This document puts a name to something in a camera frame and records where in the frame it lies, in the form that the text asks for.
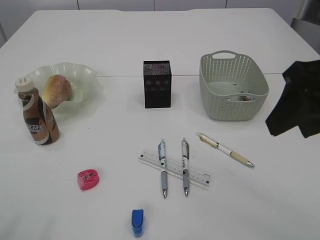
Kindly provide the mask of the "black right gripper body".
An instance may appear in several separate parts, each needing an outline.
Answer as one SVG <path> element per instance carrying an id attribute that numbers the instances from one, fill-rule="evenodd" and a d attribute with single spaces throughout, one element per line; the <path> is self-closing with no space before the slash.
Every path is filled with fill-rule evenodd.
<path id="1" fill-rule="evenodd" d="M 283 92 L 265 123 L 272 136 L 299 127 L 304 138 L 320 133 L 320 61 L 295 61 L 282 73 Z"/>

